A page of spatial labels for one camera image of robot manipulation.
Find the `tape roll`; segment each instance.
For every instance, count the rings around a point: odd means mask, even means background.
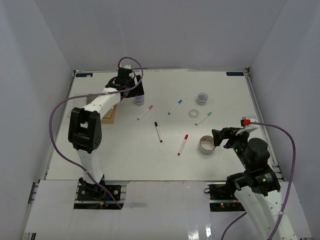
[[[197,109],[191,109],[189,111],[189,117],[190,118],[196,119],[198,117],[198,115],[199,115],[199,112],[198,112]]]
[[[203,136],[200,138],[198,149],[201,153],[210,155],[215,150],[214,138],[212,136]]]

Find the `blue marker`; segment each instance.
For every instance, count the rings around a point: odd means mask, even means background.
[[[170,112],[168,112],[168,114],[170,115],[170,114],[172,114],[172,112],[179,106],[179,104],[182,102],[182,99],[180,99],[179,101],[178,101],[178,103],[171,109],[171,111]]]

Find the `black marker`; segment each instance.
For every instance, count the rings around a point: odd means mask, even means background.
[[[159,131],[158,123],[155,121],[154,125],[155,125],[155,129],[156,129],[156,133],[158,134],[159,141],[160,141],[160,143],[162,143],[162,138],[161,138],[161,134]]]

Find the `red marker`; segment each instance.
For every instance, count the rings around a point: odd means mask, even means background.
[[[185,146],[185,144],[186,144],[187,138],[188,138],[188,134],[185,135],[185,137],[184,137],[184,139],[183,139],[183,142],[182,142],[182,144],[181,144],[181,147],[180,147],[180,149],[179,149],[179,151],[178,151],[178,156],[180,156],[180,154],[181,154],[181,152],[182,152],[182,149],[184,149],[184,146]]]
[[[152,109],[154,106],[151,105],[150,107],[148,107],[147,110],[145,110],[138,118],[137,120],[140,120],[144,115],[146,115],[147,112],[149,112],[150,109]]]

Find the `clear tape roll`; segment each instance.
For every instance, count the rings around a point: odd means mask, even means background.
[[[199,112],[198,112],[197,109],[191,109],[189,111],[189,117],[190,118],[196,119],[198,117],[198,115],[199,115]]]

